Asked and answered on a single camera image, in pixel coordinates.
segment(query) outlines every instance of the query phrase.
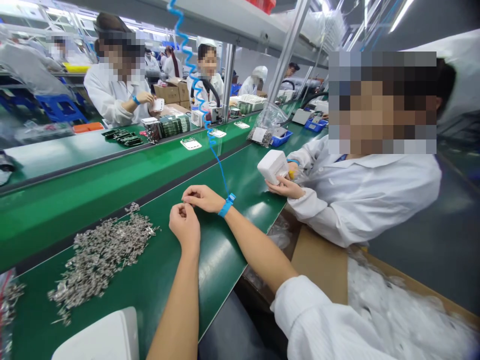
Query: small white card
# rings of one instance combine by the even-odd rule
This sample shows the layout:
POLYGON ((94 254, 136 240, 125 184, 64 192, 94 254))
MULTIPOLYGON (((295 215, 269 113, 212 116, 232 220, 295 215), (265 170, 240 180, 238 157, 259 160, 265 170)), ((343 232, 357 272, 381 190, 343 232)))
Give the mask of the small white card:
POLYGON ((187 150, 195 150, 195 149, 198 149, 198 148, 201 148, 202 147, 202 144, 199 143, 197 140, 195 139, 184 139, 184 140, 180 140, 180 143, 185 147, 185 149, 187 150))
POLYGON ((261 143, 264 140, 264 135, 267 132, 267 129, 264 129, 262 127, 256 127, 255 130, 253 131, 253 136, 251 139, 254 142, 261 143))
POLYGON ((216 138, 222 138, 224 137, 225 135, 227 135, 226 132, 223 132, 221 130, 217 130, 217 129, 214 129, 210 134, 212 134, 214 137, 216 138))
POLYGON ((243 121, 236 121, 234 122, 235 125, 237 125, 240 129, 248 129, 250 125, 244 123, 243 121))

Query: cable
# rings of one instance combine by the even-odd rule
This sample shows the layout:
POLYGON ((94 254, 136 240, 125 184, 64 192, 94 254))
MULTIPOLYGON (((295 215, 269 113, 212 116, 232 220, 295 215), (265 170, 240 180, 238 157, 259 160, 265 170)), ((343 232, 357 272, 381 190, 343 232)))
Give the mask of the cable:
POLYGON ((190 63, 190 59, 193 56, 193 53, 190 50, 185 49, 185 46, 187 45, 187 42, 189 40, 189 37, 184 34, 183 32, 180 32, 180 26, 184 22, 184 13, 176 8, 174 8, 175 3, 177 0, 170 0, 168 5, 166 6, 168 12, 170 14, 178 16, 178 21, 175 24, 175 33, 178 35, 179 38, 182 38, 183 41, 181 43, 181 51, 187 55, 185 64, 190 67, 190 71, 188 72, 188 76, 193 80, 193 84, 191 87, 195 89, 196 95, 195 99, 198 101, 198 110, 202 113, 202 120, 203 124, 205 126, 206 130, 206 135, 208 137, 208 144, 210 146, 211 152, 213 153, 213 156, 215 156, 216 161, 218 162, 218 165, 220 166, 220 171, 221 171, 221 176, 223 178, 223 184, 225 185, 225 191, 226 195, 229 196, 229 187, 227 186, 227 180, 225 179, 225 174, 224 174, 224 168, 222 167, 222 163, 220 162, 219 157, 217 156, 217 153, 215 152, 213 145, 215 145, 217 142, 215 141, 215 136, 212 135, 213 129, 208 128, 208 125, 210 125, 212 122, 206 119, 206 115, 209 113, 208 111, 205 111, 202 109, 202 105, 205 104, 205 100, 199 98, 199 95, 202 93, 202 89, 200 87, 197 87, 197 83, 200 81, 200 79, 197 76, 194 76, 194 71, 197 70, 197 66, 190 63))

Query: paper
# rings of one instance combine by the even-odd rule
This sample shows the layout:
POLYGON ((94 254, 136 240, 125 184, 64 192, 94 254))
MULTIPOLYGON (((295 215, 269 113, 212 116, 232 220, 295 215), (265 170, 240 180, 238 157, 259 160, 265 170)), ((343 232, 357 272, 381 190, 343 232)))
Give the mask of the paper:
POLYGON ((264 140, 264 135, 265 135, 266 132, 267 132, 267 129, 264 129, 264 128, 261 128, 261 127, 257 127, 257 128, 253 131, 253 136, 251 137, 251 139, 252 139, 254 142, 262 143, 263 140, 264 140))

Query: cardboard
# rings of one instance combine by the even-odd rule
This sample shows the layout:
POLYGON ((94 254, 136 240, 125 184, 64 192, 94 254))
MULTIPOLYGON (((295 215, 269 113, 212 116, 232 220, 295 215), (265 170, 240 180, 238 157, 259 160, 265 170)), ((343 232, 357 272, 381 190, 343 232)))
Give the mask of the cardboard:
POLYGON ((336 304, 349 304, 348 254, 303 225, 298 235, 291 264, 308 277, 336 304))
POLYGON ((178 95, 180 96, 179 102, 189 101, 190 99, 189 87, 187 86, 186 80, 179 77, 172 77, 168 79, 166 82, 178 88, 178 95))
POLYGON ((182 108, 188 109, 188 111, 190 111, 192 109, 192 107, 190 105, 190 101, 180 101, 180 106, 182 108))
POLYGON ((180 94, 179 88, 176 86, 167 86, 161 87, 158 85, 153 85, 155 89, 155 95, 157 98, 162 98, 165 100, 165 104, 172 104, 172 103, 179 103, 180 102, 180 94))

